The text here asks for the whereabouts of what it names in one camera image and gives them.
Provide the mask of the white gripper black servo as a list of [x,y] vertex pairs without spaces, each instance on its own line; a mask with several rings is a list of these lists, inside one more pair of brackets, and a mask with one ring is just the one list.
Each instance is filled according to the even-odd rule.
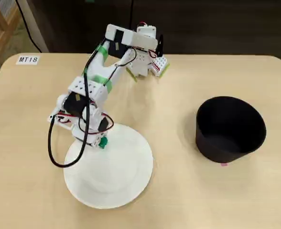
[[[89,106],[89,127],[87,134],[87,143],[91,147],[99,147],[100,141],[107,140],[110,121],[103,110],[95,105]],[[72,135],[76,139],[83,141],[86,127],[86,108],[83,110],[82,117],[74,121]]]

